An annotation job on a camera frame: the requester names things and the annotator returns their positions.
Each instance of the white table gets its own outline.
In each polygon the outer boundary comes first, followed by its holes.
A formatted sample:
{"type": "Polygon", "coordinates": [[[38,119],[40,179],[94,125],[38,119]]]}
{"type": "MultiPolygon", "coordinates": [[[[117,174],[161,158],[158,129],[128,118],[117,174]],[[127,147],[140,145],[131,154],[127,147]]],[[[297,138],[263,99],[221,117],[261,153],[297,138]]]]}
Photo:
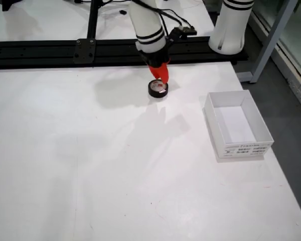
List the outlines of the white table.
{"type": "MultiPolygon", "coordinates": [[[[0,5],[0,41],[86,38],[90,4],[71,1],[23,0],[4,13],[0,5]]],[[[172,9],[187,19],[198,36],[209,36],[214,29],[202,0],[157,0],[157,3],[158,8],[172,9]]],[[[99,10],[96,39],[136,38],[129,15],[121,15],[119,10],[127,11],[128,3],[108,4],[99,10]]],[[[166,23],[169,30],[178,25],[169,19],[166,23]]]]}
{"type": "Polygon", "coordinates": [[[0,71],[1,240],[301,240],[272,150],[221,163],[202,112],[230,63],[0,71]]]}

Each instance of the black aluminum frame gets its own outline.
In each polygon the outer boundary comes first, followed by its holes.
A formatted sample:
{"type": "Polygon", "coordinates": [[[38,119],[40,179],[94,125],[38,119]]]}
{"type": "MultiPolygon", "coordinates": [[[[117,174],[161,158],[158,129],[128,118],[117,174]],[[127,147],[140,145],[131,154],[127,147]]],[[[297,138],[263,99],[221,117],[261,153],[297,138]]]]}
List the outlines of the black aluminum frame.
{"type": "MultiPolygon", "coordinates": [[[[102,0],[92,0],[86,39],[69,41],[0,42],[0,69],[75,68],[145,65],[135,47],[136,39],[95,40],[102,0]]],[[[209,37],[181,40],[170,48],[171,64],[225,62],[248,59],[242,51],[221,55],[208,46],[209,37]]]]}

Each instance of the robotic arm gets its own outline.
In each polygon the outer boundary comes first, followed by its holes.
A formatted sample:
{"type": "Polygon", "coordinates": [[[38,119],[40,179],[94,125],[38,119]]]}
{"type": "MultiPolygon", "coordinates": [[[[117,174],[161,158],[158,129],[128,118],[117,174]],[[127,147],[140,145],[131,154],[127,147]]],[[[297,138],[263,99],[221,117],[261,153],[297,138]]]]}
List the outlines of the robotic arm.
{"type": "Polygon", "coordinates": [[[167,64],[170,61],[169,47],[179,38],[196,35],[194,27],[176,27],[165,36],[160,14],[157,12],[156,0],[131,0],[129,15],[134,26],[137,42],[136,47],[141,57],[149,66],[156,79],[161,79],[164,84],[169,80],[167,64]]]}

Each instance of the cable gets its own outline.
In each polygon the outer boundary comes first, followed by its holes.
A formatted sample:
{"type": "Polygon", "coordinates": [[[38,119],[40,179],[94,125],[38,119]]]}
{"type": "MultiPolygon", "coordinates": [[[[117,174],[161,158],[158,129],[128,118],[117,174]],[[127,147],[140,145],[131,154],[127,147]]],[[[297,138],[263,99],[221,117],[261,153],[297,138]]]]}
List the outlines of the cable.
{"type": "Polygon", "coordinates": [[[155,13],[163,14],[165,17],[176,21],[177,23],[179,23],[179,25],[182,25],[182,22],[180,20],[178,20],[177,18],[173,17],[172,15],[169,15],[169,14],[165,13],[164,11],[161,11],[160,9],[153,8],[153,7],[149,6],[148,4],[142,2],[141,0],[131,0],[131,1],[138,4],[138,5],[140,5],[141,7],[152,10],[155,13]]]}
{"type": "Polygon", "coordinates": [[[175,11],[172,9],[160,9],[162,11],[171,11],[173,12],[177,17],[179,17],[184,23],[186,23],[188,26],[193,27],[186,19],[183,19],[181,16],[179,16],[175,11]]]}
{"type": "MultiPolygon", "coordinates": [[[[173,17],[172,15],[169,15],[167,13],[165,13],[164,11],[171,11],[173,12],[178,18],[180,18],[184,23],[188,24],[191,28],[193,27],[186,19],[183,19],[181,16],[179,16],[175,11],[171,10],[171,9],[158,9],[158,8],[153,8],[151,6],[149,6],[148,4],[142,2],[141,0],[121,0],[121,1],[114,1],[114,0],[108,0],[107,2],[103,3],[103,6],[105,6],[106,4],[110,4],[110,3],[123,3],[123,2],[133,2],[133,3],[136,3],[137,5],[140,5],[141,7],[144,7],[148,10],[151,10],[155,13],[158,13],[162,22],[163,22],[163,25],[164,25],[164,28],[165,28],[165,32],[166,34],[168,35],[168,31],[167,31],[167,27],[166,27],[166,24],[165,24],[165,21],[164,21],[164,18],[163,18],[163,15],[169,19],[172,19],[174,20],[175,22],[177,22],[179,25],[182,25],[182,22],[173,17]]],[[[91,1],[82,1],[82,3],[90,3],[91,1]]]]}

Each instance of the white box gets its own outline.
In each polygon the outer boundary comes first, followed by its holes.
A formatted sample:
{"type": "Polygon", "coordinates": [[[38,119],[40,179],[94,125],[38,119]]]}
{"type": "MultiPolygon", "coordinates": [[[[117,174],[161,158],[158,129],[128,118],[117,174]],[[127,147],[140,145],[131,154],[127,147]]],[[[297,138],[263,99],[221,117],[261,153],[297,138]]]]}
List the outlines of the white box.
{"type": "Polygon", "coordinates": [[[219,158],[261,156],[274,142],[248,90],[208,93],[204,109],[219,158]]]}

